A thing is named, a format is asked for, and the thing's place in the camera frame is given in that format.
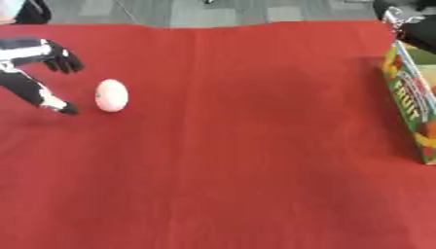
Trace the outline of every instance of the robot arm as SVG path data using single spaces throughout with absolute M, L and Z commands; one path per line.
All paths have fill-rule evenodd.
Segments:
M 375 0 L 374 9 L 380 20 L 393 25 L 397 39 L 419 49 L 436 53 L 436 16 L 422 11 L 436 6 L 434 0 Z
M 0 39 L 0 86 L 28 103 L 59 113 L 78 114 L 74 105 L 55 97 L 35 78 L 17 68 L 44 62 L 51 70 L 68 74 L 84 68 L 79 58 L 61 45 L 38 38 Z
M 38 38 L 1 39 L 0 62 L 12 62 L 14 66 L 44 62 L 51 70 L 65 74 L 84 68 L 72 52 L 53 41 Z
M 11 63 L 0 64 L 0 79 L 2 87 L 38 108 L 49 108 L 68 115 L 78 114 L 72 103 L 57 98 L 46 86 Z

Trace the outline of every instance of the white ball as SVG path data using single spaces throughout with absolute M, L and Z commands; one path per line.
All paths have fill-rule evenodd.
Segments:
M 95 102 L 103 111 L 121 111 L 128 103 L 127 88 L 116 80 L 105 80 L 97 87 Z

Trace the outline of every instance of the fruit box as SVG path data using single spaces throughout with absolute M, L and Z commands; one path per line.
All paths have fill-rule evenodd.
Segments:
M 382 72 L 423 161 L 436 164 L 436 55 L 396 41 Z

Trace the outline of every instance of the red felt surface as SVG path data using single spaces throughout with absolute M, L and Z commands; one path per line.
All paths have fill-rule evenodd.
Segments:
M 0 248 L 434 249 L 422 166 L 377 63 L 375 22 L 212 30 L 2 27 L 88 66 L 27 67 L 79 117 L 0 90 Z M 121 113 L 93 103 L 124 82 Z

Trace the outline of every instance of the gray floor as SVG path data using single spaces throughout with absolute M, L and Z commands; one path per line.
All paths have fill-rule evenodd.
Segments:
M 344 0 L 46 0 L 55 23 L 215 27 L 282 20 L 370 19 L 371 4 Z

